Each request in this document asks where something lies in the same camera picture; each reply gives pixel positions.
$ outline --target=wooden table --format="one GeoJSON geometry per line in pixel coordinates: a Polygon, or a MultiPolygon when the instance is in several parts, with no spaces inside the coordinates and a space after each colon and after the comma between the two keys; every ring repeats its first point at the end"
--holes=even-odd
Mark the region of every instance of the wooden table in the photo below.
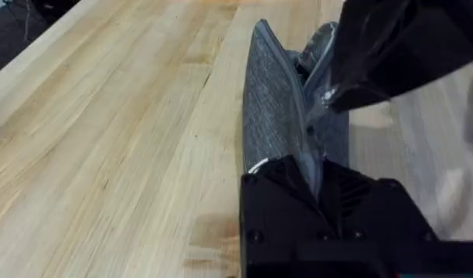
{"type": "MultiPolygon", "coordinates": [[[[0,72],[0,277],[238,276],[250,34],[266,18],[302,49],[340,8],[83,0],[0,72]]],[[[473,238],[473,220],[449,222],[460,206],[441,204],[473,198],[455,189],[471,182],[453,186],[473,180],[463,71],[352,112],[350,147],[354,168],[400,179],[438,231],[473,238]]]]}

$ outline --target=wood grain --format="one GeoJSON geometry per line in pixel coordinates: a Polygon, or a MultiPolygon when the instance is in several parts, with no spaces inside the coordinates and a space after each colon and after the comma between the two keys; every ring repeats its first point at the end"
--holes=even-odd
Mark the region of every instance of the wood grain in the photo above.
{"type": "MultiPolygon", "coordinates": [[[[0,72],[0,277],[238,276],[252,29],[266,18],[301,49],[340,8],[81,1],[0,72]]],[[[441,233],[467,239],[472,77],[354,111],[350,133],[354,168],[400,179],[441,233]]]]}

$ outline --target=gray fabric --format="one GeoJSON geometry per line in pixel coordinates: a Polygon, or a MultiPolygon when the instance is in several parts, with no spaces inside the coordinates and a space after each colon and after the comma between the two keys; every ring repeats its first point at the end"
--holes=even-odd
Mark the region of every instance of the gray fabric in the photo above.
{"type": "Polygon", "coordinates": [[[291,81],[262,32],[250,44],[243,95],[244,171],[264,158],[297,153],[301,131],[291,81]]]}
{"type": "Polygon", "coordinates": [[[348,165],[348,114],[333,114],[315,101],[328,89],[328,60],[322,57],[332,54],[328,51],[333,36],[325,31],[334,32],[332,26],[329,23],[319,29],[305,53],[297,54],[284,51],[267,23],[258,22],[250,44],[243,93],[244,170],[264,158],[293,154],[314,196],[322,182],[323,154],[348,165]],[[316,87],[311,87],[310,94],[314,97],[304,92],[308,80],[295,70],[298,63],[311,71],[309,79],[315,78],[316,87]],[[306,116],[314,115],[313,110],[320,117],[306,116]]]}

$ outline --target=screw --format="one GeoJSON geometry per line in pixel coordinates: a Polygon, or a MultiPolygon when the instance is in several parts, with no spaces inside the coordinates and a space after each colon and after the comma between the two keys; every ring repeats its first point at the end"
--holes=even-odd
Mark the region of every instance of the screw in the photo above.
{"type": "Polygon", "coordinates": [[[247,238],[252,244],[261,244],[264,242],[264,234],[258,230],[251,230],[247,233],[247,238]]]}
{"type": "Polygon", "coordinates": [[[323,241],[329,241],[331,239],[331,237],[328,234],[325,234],[323,232],[318,232],[316,236],[319,240],[323,240],[323,241]]]}
{"type": "Polygon", "coordinates": [[[353,236],[354,236],[356,239],[363,239],[363,237],[364,237],[365,235],[363,234],[363,232],[354,231],[354,232],[353,232],[353,236]]]}

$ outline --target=dark floor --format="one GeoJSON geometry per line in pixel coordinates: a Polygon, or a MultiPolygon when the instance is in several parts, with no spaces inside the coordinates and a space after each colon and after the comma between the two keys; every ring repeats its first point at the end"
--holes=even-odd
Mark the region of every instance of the dark floor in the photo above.
{"type": "Polygon", "coordinates": [[[14,1],[10,7],[0,8],[0,69],[17,57],[34,39],[40,36],[47,24],[41,16],[31,11],[29,20],[29,40],[24,40],[27,11],[24,1],[14,1]]]}

